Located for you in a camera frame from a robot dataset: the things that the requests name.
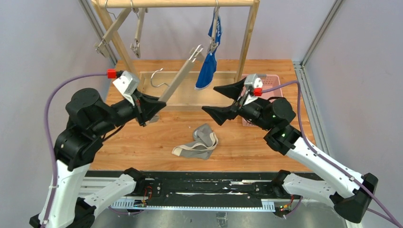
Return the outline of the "grey underwear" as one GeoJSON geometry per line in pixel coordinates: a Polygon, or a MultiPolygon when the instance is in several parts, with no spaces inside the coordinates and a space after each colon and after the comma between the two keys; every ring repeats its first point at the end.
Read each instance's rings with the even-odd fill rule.
{"type": "Polygon", "coordinates": [[[196,128],[192,136],[192,142],[175,146],[171,154],[184,158],[209,159],[219,143],[216,133],[205,123],[196,128]]]}

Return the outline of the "blue underwear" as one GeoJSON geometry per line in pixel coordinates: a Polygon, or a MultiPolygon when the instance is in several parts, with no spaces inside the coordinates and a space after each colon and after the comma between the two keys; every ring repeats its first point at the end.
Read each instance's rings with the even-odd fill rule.
{"type": "MultiPolygon", "coordinates": [[[[208,35],[211,35],[211,27],[212,27],[212,23],[208,32],[208,35]]],[[[219,42],[219,45],[221,43],[221,35],[222,35],[222,28],[221,28],[221,19],[219,16],[219,21],[218,21],[218,37],[217,37],[217,41],[219,42]]],[[[217,70],[217,60],[215,58],[215,53],[216,50],[214,51],[214,53],[210,53],[209,49],[206,55],[206,58],[204,60],[204,63],[202,65],[202,68],[200,70],[197,82],[195,84],[195,89],[196,90],[203,90],[205,88],[207,88],[212,80],[213,80],[213,76],[214,73],[217,70]]]]}

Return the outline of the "wooden hanger with blue underwear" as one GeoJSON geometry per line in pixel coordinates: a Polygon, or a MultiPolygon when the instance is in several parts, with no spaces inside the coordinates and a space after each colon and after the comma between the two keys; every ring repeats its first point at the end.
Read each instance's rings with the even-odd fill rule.
{"type": "Polygon", "coordinates": [[[219,21],[219,2],[218,0],[215,1],[216,2],[216,6],[214,9],[214,14],[213,14],[213,21],[212,21],[212,27],[211,27],[211,42],[210,42],[210,47],[209,47],[209,52],[210,53],[214,53],[214,51],[216,50],[216,48],[219,45],[219,42],[217,41],[217,37],[218,37],[218,21],[219,21]]]}

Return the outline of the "wooden hanger with grey underwear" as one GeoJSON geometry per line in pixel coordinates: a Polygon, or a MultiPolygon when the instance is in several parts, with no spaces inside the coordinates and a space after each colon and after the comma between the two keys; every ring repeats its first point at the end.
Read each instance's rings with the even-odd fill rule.
{"type": "Polygon", "coordinates": [[[155,85],[153,83],[153,78],[154,75],[157,72],[163,71],[163,68],[154,71],[151,74],[150,77],[150,84],[154,88],[158,88],[161,86],[167,86],[167,88],[164,90],[163,94],[160,96],[158,101],[163,101],[166,103],[166,107],[163,109],[163,111],[196,111],[197,109],[201,108],[201,105],[191,105],[191,104],[185,104],[185,103],[178,103],[177,105],[168,105],[169,99],[172,97],[174,92],[178,89],[178,87],[181,85],[183,80],[188,76],[188,74],[191,72],[195,65],[195,61],[198,60],[200,61],[203,58],[203,55],[200,55],[200,53],[203,51],[203,45],[200,44],[197,47],[193,48],[190,51],[190,57],[185,61],[181,69],[178,71],[178,73],[175,75],[173,80],[171,81],[170,84],[168,83],[161,83],[159,85],[155,85]]]}

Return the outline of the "wooden clip hanger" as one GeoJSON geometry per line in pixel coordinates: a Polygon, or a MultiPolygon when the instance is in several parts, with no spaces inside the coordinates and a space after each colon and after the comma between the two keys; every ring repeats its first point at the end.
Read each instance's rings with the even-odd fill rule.
{"type": "Polygon", "coordinates": [[[136,32],[134,36],[134,42],[131,43],[130,49],[133,51],[135,56],[137,58],[141,58],[141,49],[140,49],[140,41],[141,41],[141,36],[142,36],[142,31],[143,31],[143,25],[144,25],[144,17],[145,14],[148,12],[148,8],[135,8],[133,5],[133,1],[130,1],[132,11],[135,13],[137,16],[137,27],[136,27],[136,32]]]}

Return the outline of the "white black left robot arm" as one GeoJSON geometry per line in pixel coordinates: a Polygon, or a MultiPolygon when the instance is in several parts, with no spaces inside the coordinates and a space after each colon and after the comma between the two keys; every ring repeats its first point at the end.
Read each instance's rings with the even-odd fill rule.
{"type": "Polygon", "coordinates": [[[157,97],[137,90],[131,96],[134,103],[123,99],[107,105],[93,88],[84,88],[73,94],[66,105],[69,115],[66,129],[54,145],[58,174],[55,193],[47,197],[51,209],[43,209],[31,217],[29,223],[32,227],[89,228],[115,201],[145,189],[144,175],[129,168],[100,191],[84,198],[79,196],[82,181],[96,153],[102,148],[105,135],[133,119],[140,126],[145,126],[166,106],[157,97]]]}

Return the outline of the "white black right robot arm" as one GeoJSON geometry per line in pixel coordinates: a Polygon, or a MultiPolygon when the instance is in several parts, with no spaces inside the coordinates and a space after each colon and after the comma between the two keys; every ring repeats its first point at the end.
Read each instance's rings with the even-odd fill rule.
{"type": "Polygon", "coordinates": [[[300,113],[293,110],[286,98],[262,98],[262,87],[257,75],[216,86],[214,90],[232,99],[232,104],[202,109],[218,125],[240,116],[265,130],[264,140],[272,150],[298,161],[319,176],[319,180],[313,180],[281,170],[271,182],[276,194],[287,193],[322,202],[342,218],[360,223],[374,197],[378,178],[354,171],[318,149],[301,128],[292,126],[292,120],[300,117],[300,113]]]}

